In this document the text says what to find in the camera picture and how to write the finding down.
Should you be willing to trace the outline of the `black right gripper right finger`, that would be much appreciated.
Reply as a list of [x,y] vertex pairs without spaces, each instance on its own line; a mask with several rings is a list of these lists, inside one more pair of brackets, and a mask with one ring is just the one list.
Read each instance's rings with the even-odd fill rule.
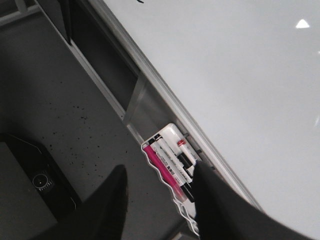
[[202,240],[306,240],[240,197],[203,161],[193,173],[195,220]]

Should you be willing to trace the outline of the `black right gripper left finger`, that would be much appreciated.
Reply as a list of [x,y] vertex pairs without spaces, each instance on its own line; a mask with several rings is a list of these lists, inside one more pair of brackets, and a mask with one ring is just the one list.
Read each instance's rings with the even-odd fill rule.
[[120,240],[128,210],[128,175],[117,165],[73,213],[34,240]]

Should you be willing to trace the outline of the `black robot base unit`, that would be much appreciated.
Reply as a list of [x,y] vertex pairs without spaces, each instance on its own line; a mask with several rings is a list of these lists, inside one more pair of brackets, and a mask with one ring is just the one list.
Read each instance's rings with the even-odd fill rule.
[[82,201],[40,143],[0,135],[0,238],[29,240],[74,212]]

